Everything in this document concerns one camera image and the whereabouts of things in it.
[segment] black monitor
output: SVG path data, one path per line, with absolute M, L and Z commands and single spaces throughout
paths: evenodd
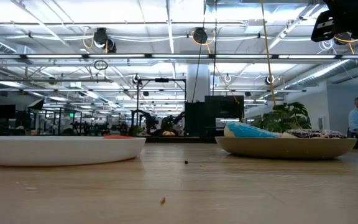
M 0 105 L 0 119 L 15 118 L 16 105 Z
M 205 96 L 205 115 L 210 118 L 242 118 L 244 96 Z

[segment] wooden table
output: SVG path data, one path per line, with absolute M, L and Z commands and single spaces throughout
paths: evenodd
M 124 162 L 0 167 L 0 223 L 358 224 L 358 150 L 275 161 L 218 147 L 146 144 Z

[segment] ceiling pipe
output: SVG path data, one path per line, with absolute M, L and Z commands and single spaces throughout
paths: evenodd
M 291 25 L 286 26 L 283 30 L 281 30 L 278 35 L 276 35 L 273 39 L 273 41 L 268 43 L 268 49 L 272 49 L 274 46 L 276 46 L 282 39 L 284 39 L 303 19 L 301 18 L 302 16 L 304 16 L 305 14 L 309 14 L 310 11 L 314 11 L 316 5 L 310 4 L 308 6 L 305 7 L 304 10 L 301 11 L 301 13 L 299 13 L 298 17 L 291 23 Z M 266 48 L 264 50 L 261 50 L 259 52 L 259 54 L 266 54 Z M 237 74 L 237 76 L 241 76 L 244 72 L 246 72 L 247 68 L 249 66 L 251 66 L 252 63 L 247 63 L 241 70 L 241 72 L 239 72 Z

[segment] hanging cord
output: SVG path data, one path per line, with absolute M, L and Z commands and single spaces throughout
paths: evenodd
M 205 28 L 205 11 L 206 11 L 206 2 L 204 2 L 204 20 L 203 20 L 203 29 Z M 200 60 L 201 60 L 201 47 L 202 45 L 200 44 L 200 51 L 198 52 L 198 63 L 197 63 L 197 72 L 196 72 L 196 81 L 194 84 L 194 90 L 193 90 L 193 99 L 191 99 L 191 102 L 194 103 L 194 96 L 196 94 L 196 87 L 197 87 L 197 79 L 198 79 L 198 69 L 200 68 Z
M 212 95 L 214 95 L 215 92 L 215 69 L 216 69 L 216 43 L 218 42 L 218 37 L 216 37 L 216 34 L 218 33 L 218 0 L 215 0 L 215 48 L 214 48 L 214 77 L 212 80 Z M 209 49 L 209 45 L 207 45 L 208 52 L 211 54 L 211 50 Z
M 270 81 L 270 91 L 271 91 L 272 98 L 273 98 L 273 105 L 275 106 L 276 105 L 276 97 L 275 97 L 275 94 L 274 94 L 272 69 L 270 68 L 269 45 L 267 44 L 267 31 L 266 31 L 264 0 L 260 0 L 260 5 L 262 6 L 262 17 L 264 19 L 265 46 L 266 46 L 267 65 L 268 65 L 268 79 Z
M 358 40 L 343 40 L 343 39 L 340 39 L 336 36 L 334 36 L 335 39 L 339 40 L 339 41 L 342 41 L 342 42 L 345 42 L 345 43 L 354 43 L 354 42 L 357 42 Z
M 84 43 L 84 46 L 87 48 L 87 49 L 91 49 L 93 47 L 93 38 L 94 38 L 94 32 L 92 33 L 92 43 L 90 46 L 88 46 L 86 43 L 85 43 L 85 35 L 86 35 L 86 31 L 88 30 L 88 28 L 85 28 L 85 32 L 84 32 L 84 39 L 82 40 L 82 42 Z

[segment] crumb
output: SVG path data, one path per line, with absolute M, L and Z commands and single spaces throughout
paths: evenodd
M 161 199 L 161 201 L 160 201 L 160 205 L 162 206 L 162 205 L 164 205 L 165 204 L 165 197 L 163 197 L 162 199 Z

